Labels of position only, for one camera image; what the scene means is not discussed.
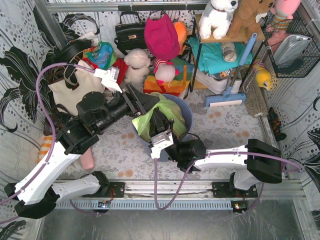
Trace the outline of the green trash bag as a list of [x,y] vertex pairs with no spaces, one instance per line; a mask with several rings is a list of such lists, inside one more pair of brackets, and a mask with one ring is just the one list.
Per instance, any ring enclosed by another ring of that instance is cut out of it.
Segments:
[[146,114],[132,120],[137,135],[145,142],[150,142],[153,136],[168,130],[182,140],[192,129],[193,114],[189,105],[171,94],[152,92],[148,96],[158,98],[159,102]]

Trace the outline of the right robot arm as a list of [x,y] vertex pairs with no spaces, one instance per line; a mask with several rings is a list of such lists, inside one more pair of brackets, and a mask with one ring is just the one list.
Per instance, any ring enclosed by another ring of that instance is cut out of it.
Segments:
[[230,175],[230,191],[247,191],[258,182],[279,184],[282,182],[280,151],[258,139],[227,149],[207,149],[197,136],[180,141],[173,132],[174,120],[155,108],[149,121],[150,156],[159,159],[166,152],[169,160],[176,162],[184,173],[213,168],[238,168]]

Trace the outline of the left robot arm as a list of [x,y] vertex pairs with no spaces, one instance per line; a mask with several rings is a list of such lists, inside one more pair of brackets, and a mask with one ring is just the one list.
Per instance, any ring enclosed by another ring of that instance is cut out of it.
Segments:
[[130,83],[126,92],[117,91],[111,101],[98,91],[87,93],[76,105],[78,114],[54,137],[54,146],[20,182],[9,183],[4,190],[17,200],[19,217],[40,219],[61,202],[77,197],[102,197],[111,193],[110,181],[101,171],[64,183],[56,179],[74,160],[99,141],[99,136],[124,116],[145,115],[159,101],[158,96],[138,91]]

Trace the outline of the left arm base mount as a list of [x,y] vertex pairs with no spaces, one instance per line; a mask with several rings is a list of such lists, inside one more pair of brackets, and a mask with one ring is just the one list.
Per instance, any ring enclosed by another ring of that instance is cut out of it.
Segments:
[[125,193],[125,182],[112,181],[108,186],[100,188],[94,196],[96,198],[123,198]]

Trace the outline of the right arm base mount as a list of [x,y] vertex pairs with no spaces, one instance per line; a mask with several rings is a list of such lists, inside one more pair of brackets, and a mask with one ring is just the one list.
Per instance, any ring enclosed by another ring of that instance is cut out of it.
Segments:
[[248,190],[237,189],[228,181],[214,181],[211,185],[215,198],[256,198],[258,196],[255,184]]

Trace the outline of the blue trash bin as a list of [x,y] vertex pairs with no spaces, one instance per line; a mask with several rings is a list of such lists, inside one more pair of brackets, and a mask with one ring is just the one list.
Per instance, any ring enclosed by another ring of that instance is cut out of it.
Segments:
[[[192,127],[193,127],[193,113],[192,113],[190,106],[187,104],[187,102],[185,100],[183,100],[177,96],[171,95],[171,94],[163,94],[162,96],[164,98],[166,98],[167,100],[170,100],[179,106],[180,111],[181,111],[180,115],[184,119],[184,125],[187,128],[187,131],[191,132]],[[143,146],[142,149],[147,154],[147,156],[150,158],[151,157],[151,150],[149,149],[149,143],[147,141],[144,141],[144,139],[141,138],[141,136],[138,134],[138,132],[133,124],[133,120],[131,122],[132,122],[131,125],[133,128],[133,132],[136,134],[137,138],[142,142],[142,146]]]

